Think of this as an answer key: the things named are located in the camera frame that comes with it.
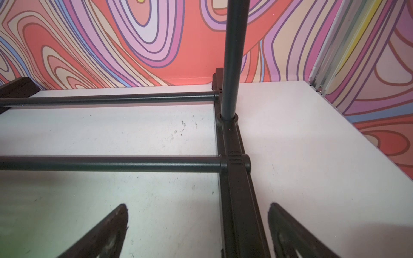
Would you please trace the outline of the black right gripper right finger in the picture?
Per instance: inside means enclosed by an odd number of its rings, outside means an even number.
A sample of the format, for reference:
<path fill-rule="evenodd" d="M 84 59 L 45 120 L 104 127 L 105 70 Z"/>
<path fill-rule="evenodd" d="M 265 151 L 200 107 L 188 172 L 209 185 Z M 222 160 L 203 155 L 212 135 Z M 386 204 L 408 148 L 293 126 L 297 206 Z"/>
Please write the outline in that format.
<path fill-rule="evenodd" d="M 277 258 L 338 257 L 280 204 L 271 204 L 268 211 L 268 224 Z"/>

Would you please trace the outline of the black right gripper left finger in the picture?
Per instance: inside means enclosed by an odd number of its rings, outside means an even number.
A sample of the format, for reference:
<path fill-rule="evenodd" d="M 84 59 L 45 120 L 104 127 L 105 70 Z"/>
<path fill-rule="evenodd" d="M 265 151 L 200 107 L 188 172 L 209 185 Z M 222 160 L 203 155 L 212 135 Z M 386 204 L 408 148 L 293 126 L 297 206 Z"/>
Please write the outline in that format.
<path fill-rule="evenodd" d="M 128 209 L 120 204 L 87 232 L 61 258 L 119 258 L 128 230 Z"/>

